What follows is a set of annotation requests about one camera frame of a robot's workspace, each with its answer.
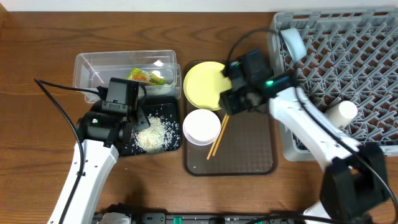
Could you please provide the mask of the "green snack wrapper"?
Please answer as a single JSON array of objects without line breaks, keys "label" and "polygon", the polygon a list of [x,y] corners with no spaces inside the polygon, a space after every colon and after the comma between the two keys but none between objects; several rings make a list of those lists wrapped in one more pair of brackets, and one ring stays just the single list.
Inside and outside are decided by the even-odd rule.
[{"label": "green snack wrapper", "polygon": [[158,77],[154,73],[141,70],[140,68],[134,67],[129,75],[126,77],[127,80],[133,80],[144,83],[146,85],[164,85],[165,80]]}]

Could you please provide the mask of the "yellow plate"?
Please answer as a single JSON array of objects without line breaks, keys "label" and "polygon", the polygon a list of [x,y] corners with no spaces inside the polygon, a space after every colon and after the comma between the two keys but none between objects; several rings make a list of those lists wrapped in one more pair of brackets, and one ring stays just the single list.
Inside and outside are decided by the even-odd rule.
[{"label": "yellow plate", "polygon": [[220,110],[220,93],[232,88],[229,78],[224,77],[224,64],[200,62],[185,75],[183,90],[187,100],[199,109]]}]

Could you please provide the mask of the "light blue bowl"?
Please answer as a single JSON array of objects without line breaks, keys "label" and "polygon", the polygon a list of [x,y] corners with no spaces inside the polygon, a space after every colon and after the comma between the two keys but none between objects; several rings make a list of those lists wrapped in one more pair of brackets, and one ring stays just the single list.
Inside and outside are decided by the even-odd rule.
[{"label": "light blue bowl", "polygon": [[281,30],[280,34],[294,63],[297,63],[307,55],[305,44],[296,28]]}]

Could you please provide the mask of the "white rice bowl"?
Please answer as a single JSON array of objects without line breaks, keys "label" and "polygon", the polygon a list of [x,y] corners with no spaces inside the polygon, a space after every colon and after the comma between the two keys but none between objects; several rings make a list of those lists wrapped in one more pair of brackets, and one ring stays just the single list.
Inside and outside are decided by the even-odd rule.
[{"label": "white rice bowl", "polygon": [[183,121],[184,136],[189,142],[197,146],[206,146],[213,143],[220,132],[221,121],[210,110],[194,110]]}]

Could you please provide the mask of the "white green cup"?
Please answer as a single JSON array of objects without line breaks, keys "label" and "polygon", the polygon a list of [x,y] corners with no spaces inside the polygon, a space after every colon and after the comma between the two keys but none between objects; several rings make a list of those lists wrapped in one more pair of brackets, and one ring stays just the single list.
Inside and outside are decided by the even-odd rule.
[{"label": "white green cup", "polygon": [[357,106],[351,101],[342,101],[325,112],[329,121],[338,129],[345,129],[358,114]]}]

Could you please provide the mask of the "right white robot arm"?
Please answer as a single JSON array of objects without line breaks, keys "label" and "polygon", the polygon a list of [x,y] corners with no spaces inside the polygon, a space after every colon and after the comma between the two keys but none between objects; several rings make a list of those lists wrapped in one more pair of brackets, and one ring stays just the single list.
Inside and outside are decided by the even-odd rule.
[{"label": "right white robot arm", "polygon": [[323,171],[319,201],[291,220],[305,223],[371,223],[369,211],[397,199],[389,187],[386,161],[374,143],[361,144],[337,129],[307,98],[289,73],[278,76],[258,50],[226,60],[232,87],[220,95],[228,115],[268,113],[288,127]]}]

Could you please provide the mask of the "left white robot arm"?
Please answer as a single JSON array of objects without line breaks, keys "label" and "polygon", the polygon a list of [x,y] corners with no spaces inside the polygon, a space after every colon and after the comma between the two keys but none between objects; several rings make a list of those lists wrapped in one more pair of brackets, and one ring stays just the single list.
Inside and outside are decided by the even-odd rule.
[{"label": "left white robot arm", "polygon": [[141,106],[145,86],[112,78],[95,91],[99,100],[72,127],[76,137],[73,160],[49,223],[90,223],[104,183],[132,134],[150,122]]}]

